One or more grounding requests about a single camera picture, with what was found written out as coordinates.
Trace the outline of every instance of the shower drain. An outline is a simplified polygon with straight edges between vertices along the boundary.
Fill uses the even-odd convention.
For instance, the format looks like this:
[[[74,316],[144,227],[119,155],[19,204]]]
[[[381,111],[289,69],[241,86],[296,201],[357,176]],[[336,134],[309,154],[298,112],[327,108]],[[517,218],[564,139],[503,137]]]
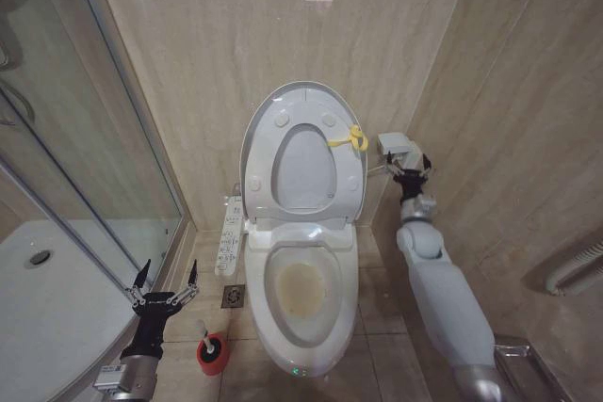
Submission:
[[[222,308],[242,308],[245,300],[245,284],[224,286]]]
[[[48,261],[53,252],[51,249],[43,249],[42,251],[38,251],[34,254],[29,260],[25,263],[25,266],[28,268],[38,267]]]

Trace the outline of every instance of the toilet brush handle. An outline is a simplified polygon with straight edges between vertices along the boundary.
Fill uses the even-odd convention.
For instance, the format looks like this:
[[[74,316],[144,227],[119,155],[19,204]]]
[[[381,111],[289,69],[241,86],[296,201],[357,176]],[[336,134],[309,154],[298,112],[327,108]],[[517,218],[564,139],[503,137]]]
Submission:
[[[203,336],[203,342],[205,344],[205,348],[207,349],[207,353],[209,355],[211,355],[212,353],[214,353],[214,345],[211,344],[211,341],[209,341],[209,338],[207,337],[207,334],[209,333],[209,331],[207,331],[204,321],[201,320],[200,322],[201,322],[201,335]]]

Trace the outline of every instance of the bidet control panel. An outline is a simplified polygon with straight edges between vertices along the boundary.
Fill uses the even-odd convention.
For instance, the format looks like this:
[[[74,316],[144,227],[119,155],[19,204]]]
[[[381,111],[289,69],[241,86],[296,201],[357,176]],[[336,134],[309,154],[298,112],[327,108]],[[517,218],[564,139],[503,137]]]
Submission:
[[[238,195],[228,199],[218,257],[214,273],[230,277],[236,270],[236,259],[241,250],[241,232],[243,230],[243,198]]]

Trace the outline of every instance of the beige tile wall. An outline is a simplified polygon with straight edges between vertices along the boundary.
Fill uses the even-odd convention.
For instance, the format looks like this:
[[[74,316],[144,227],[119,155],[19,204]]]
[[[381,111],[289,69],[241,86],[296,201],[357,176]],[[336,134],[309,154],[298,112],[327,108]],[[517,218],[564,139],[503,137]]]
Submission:
[[[254,109],[302,79],[330,85],[373,142],[406,130],[456,0],[108,0],[200,230],[223,197]],[[383,189],[369,181],[363,222]]]
[[[529,338],[580,401],[603,392],[603,283],[555,298],[542,279],[603,237],[602,30],[603,0],[459,0],[410,127],[435,165],[437,226],[494,330]],[[398,225],[378,224],[394,248]]]

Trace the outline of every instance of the white hose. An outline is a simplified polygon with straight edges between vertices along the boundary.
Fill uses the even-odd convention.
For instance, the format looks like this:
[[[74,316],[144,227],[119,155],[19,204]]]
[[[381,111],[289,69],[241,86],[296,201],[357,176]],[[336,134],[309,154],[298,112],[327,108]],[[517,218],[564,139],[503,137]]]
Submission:
[[[398,167],[396,167],[393,164],[384,164],[384,165],[379,165],[378,167],[374,167],[372,169],[369,169],[367,171],[367,176],[370,176],[372,173],[375,173],[376,171],[379,171],[380,169],[386,169],[387,171],[389,171],[392,174],[402,174],[402,170],[399,169]]]
[[[578,279],[563,284],[563,281],[578,273],[581,269],[603,256],[603,241],[584,249],[572,259],[560,265],[546,277],[546,290],[554,296],[576,295],[603,278],[603,258],[591,270]]]

